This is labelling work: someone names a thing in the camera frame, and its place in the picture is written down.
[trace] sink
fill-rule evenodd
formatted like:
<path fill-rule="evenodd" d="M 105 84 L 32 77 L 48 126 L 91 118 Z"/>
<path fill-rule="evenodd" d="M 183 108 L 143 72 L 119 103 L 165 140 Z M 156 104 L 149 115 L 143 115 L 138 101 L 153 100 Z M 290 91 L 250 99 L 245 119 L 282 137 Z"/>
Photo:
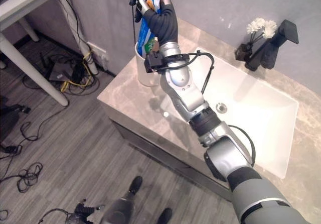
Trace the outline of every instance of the sink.
<path fill-rule="evenodd" d="M 251 137 L 256 149 L 256 164 L 283 179 L 291 152 L 298 102 L 212 55 L 215 68 L 204 92 L 205 100 L 222 121 L 242 128 Z M 202 89 L 210 64 L 208 57 L 200 56 L 189 65 L 198 89 Z M 169 97 L 160 107 L 184 121 Z M 239 130 L 232 130 L 251 153 L 246 137 Z"/>

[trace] white desk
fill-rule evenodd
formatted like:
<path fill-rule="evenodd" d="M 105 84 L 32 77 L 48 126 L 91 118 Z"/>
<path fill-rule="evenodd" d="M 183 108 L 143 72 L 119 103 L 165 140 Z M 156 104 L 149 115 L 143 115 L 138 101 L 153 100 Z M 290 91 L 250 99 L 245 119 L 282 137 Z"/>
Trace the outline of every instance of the white desk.
<path fill-rule="evenodd" d="M 48 0 L 4 0 L 0 5 L 0 32 L 4 29 L 19 21 L 21 25 L 25 28 L 28 34 L 34 39 L 37 39 L 37 35 L 33 36 L 33 30 L 29 27 L 28 23 L 24 20 L 24 16 L 29 12 L 33 11 L 35 8 L 39 7 Z M 84 39 L 82 32 L 75 31 L 76 19 L 72 13 L 69 5 L 64 1 L 62 2 L 63 10 L 69 27 L 75 37 L 76 42 L 85 56 L 90 51 L 88 46 L 82 42 L 79 36 Z M 58 103 L 63 106 L 68 105 L 66 97 L 56 90 L 50 82 L 48 82 L 33 66 L 32 64 L 23 56 L 21 53 L 6 39 L 6 37 L 0 33 L 0 51 L 3 52 L 10 60 L 12 60 L 23 72 L 25 72 L 34 82 L 36 82 L 44 91 L 46 91 L 51 97 L 53 97 Z M 97 74 L 97 69 L 93 59 L 87 59 L 88 66 L 93 74 Z"/>

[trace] desk leg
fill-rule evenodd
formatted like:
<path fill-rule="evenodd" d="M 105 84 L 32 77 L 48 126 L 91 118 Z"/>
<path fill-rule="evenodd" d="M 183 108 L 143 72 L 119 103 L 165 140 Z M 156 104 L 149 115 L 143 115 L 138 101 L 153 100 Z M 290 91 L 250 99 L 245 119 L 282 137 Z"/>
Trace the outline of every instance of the desk leg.
<path fill-rule="evenodd" d="M 26 75 L 62 106 L 68 105 L 67 98 L 53 87 L 28 60 L 0 33 L 0 50 L 17 65 Z"/>
<path fill-rule="evenodd" d="M 29 25 L 29 23 L 27 22 L 27 20 L 24 17 L 22 17 L 20 20 L 18 20 L 18 22 L 25 29 L 25 31 L 28 33 L 28 35 L 31 37 L 31 39 L 34 42 L 37 42 L 40 40 L 39 37 L 37 36 L 37 34 L 35 33 L 34 29 L 32 29 L 32 27 Z"/>
<path fill-rule="evenodd" d="M 95 62 L 92 58 L 92 55 L 88 56 L 88 53 L 90 52 L 90 48 L 88 47 L 87 43 L 84 42 L 82 39 L 85 39 L 82 31 L 81 31 L 81 26 L 80 26 L 80 21 L 78 19 L 78 32 L 77 32 L 77 20 L 76 16 L 74 15 L 70 5 L 66 2 L 66 0 L 60 0 L 61 2 L 61 8 L 62 11 L 64 12 L 65 18 L 67 20 L 67 23 L 69 25 L 69 28 L 74 35 L 74 38 L 80 48 L 81 53 L 83 54 L 84 57 L 86 57 L 86 61 L 88 63 L 88 67 L 92 74 L 96 75 L 98 74 L 98 70 L 96 68 Z"/>

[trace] person's foot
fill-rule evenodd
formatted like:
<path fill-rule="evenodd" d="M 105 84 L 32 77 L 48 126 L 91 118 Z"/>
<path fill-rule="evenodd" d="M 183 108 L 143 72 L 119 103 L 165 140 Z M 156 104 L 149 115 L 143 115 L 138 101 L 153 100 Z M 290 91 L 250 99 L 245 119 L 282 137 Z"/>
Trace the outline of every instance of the person's foot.
<path fill-rule="evenodd" d="M 141 184 L 142 184 L 142 177 L 136 176 L 135 179 L 133 179 L 132 183 L 130 184 L 128 191 L 135 195 L 139 191 Z"/>
<path fill-rule="evenodd" d="M 158 218 L 157 224 L 167 224 L 172 218 L 172 209 L 165 208 Z"/>

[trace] black faucet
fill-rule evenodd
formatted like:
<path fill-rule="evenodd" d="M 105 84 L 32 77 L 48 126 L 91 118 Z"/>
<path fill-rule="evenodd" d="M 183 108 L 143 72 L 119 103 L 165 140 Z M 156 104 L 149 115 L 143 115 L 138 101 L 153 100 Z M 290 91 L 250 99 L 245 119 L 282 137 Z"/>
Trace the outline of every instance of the black faucet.
<path fill-rule="evenodd" d="M 266 40 L 262 46 L 246 61 L 245 67 L 251 71 L 256 71 L 259 65 L 267 69 L 272 69 L 275 65 L 276 55 L 279 47 L 286 41 L 299 43 L 296 24 L 284 20 L 275 35 Z"/>

